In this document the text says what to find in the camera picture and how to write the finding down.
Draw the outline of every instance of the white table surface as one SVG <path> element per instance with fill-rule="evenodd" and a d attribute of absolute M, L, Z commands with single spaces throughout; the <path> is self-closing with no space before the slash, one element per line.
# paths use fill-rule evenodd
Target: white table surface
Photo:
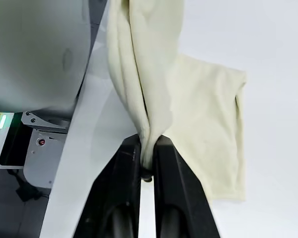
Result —
<path fill-rule="evenodd" d="M 186 0 L 180 50 L 248 73 L 247 201 L 213 202 L 222 237 L 298 238 L 298 0 Z M 40 238 L 71 237 L 101 170 L 94 158 L 104 164 L 134 132 L 102 60 L 92 60 Z"/>

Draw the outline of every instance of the pale yellow towel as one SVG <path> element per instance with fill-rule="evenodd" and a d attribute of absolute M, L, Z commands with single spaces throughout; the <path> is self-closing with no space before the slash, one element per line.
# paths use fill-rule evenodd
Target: pale yellow towel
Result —
<path fill-rule="evenodd" d="M 111 0 L 112 81 L 140 135 L 145 168 L 163 134 L 209 199 L 244 199 L 245 73 L 179 55 L 182 16 L 183 0 Z"/>

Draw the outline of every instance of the green indicator light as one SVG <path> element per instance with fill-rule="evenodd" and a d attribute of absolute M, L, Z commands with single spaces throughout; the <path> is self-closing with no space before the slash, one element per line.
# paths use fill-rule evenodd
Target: green indicator light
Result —
<path fill-rule="evenodd" d="M 2 118 L 1 118 L 1 121 L 0 121 L 0 129 L 3 128 L 3 125 L 5 123 L 5 120 L 6 120 L 6 115 L 3 115 Z"/>

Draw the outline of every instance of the towel fold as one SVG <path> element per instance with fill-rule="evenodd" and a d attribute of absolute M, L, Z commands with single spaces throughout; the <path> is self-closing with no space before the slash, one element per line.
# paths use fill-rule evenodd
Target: towel fold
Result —
<path fill-rule="evenodd" d="M 151 169 L 169 137 L 209 199 L 243 200 L 241 91 L 245 73 L 179 54 L 183 0 L 111 0 L 109 71 Z"/>

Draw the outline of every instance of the gray floor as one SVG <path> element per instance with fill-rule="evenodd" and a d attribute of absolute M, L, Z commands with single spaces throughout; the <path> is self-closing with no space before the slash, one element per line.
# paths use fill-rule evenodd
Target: gray floor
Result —
<path fill-rule="evenodd" d="M 15 177 L 0 170 L 0 238 L 38 238 L 48 199 L 24 203 L 15 192 L 18 188 Z"/>

